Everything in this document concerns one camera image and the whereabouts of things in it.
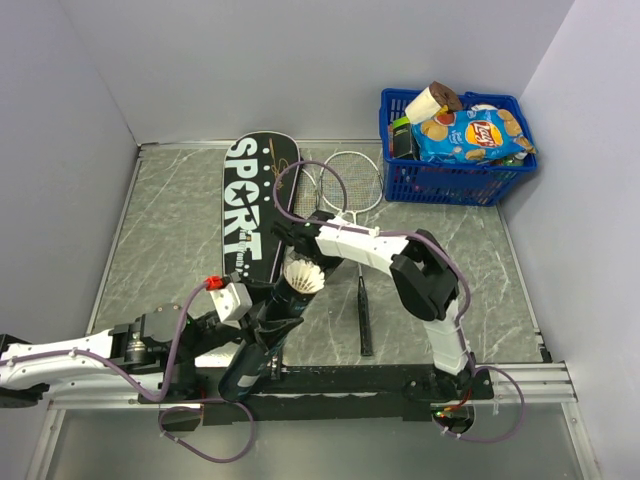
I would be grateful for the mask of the white shuttlecock front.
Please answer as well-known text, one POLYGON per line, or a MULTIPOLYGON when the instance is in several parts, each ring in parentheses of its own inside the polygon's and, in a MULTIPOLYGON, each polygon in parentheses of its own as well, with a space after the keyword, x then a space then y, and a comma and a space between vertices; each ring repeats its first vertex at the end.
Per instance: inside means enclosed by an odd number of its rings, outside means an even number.
POLYGON ((316 294, 324 288, 325 274, 315 263, 293 260, 283 270, 287 283, 300 294, 316 294))

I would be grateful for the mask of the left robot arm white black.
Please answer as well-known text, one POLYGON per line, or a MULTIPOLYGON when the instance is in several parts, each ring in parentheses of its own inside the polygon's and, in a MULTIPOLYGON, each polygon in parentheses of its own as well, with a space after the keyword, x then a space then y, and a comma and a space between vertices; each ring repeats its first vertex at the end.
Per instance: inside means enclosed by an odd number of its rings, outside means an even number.
POLYGON ((167 304, 83 338, 49 344, 1 338, 1 405, 26 408, 45 396, 101 391, 114 376, 150 403, 238 403, 265 375, 286 337, 303 321, 315 287, 210 277, 187 297, 208 291, 213 310, 194 318, 167 304))

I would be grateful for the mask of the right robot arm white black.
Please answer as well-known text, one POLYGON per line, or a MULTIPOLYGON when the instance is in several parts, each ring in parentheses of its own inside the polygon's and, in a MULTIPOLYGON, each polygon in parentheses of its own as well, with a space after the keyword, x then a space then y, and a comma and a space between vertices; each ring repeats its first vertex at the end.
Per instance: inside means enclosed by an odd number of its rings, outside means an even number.
POLYGON ((461 326, 470 287, 429 232, 383 232, 324 211, 308 219, 284 216, 271 227, 273 234, 323 270, 349 260, 390 276, 402 306, 425 323, 438 390, 458 398, 471 388, 475 358, 461 326))

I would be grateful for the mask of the black shuttlecock tube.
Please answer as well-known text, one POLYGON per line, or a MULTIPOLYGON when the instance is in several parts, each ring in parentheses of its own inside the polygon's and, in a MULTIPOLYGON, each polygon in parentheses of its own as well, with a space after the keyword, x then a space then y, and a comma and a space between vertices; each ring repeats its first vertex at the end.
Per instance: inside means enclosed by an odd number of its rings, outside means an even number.
POLYGON ((243 282, 253 306, 246 314, 243 339, 219 384, 229 402, 244 399, 281 350, 289 333, 303 322, 302 314, 317 294, 300 294, 284 275, 275 283, 243 282))

